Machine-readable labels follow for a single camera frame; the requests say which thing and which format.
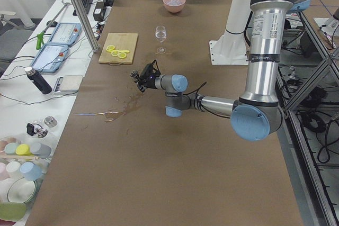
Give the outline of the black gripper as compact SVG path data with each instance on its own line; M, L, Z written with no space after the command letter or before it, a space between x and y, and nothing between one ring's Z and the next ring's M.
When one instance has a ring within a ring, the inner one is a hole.
M144 93L147 88L156 89L155 80L160 76L160 71L154 67L154 63L147 64L141 74L135 74L135 82L142 82L144 85L137 85L138 89Z

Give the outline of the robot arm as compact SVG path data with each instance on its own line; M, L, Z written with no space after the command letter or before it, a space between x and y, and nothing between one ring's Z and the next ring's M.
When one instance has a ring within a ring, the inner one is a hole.
M244 93L237 100L186 93L188 80L182 75L163 75L153 64L142 72L131 72L140 91L162 89L166 114L179 117L184 110L196 109L229 118L234 131L243 139L258 141L275 132L282 113L274 88L280 62L284 21L287 13L308 8L310 0L251 0L253 32Z

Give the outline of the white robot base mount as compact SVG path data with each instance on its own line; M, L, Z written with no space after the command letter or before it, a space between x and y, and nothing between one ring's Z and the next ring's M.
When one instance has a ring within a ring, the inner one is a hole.
M244 31L251 14L249 4L250 0L232 0L224 34L209 42L213 65L247 65Z

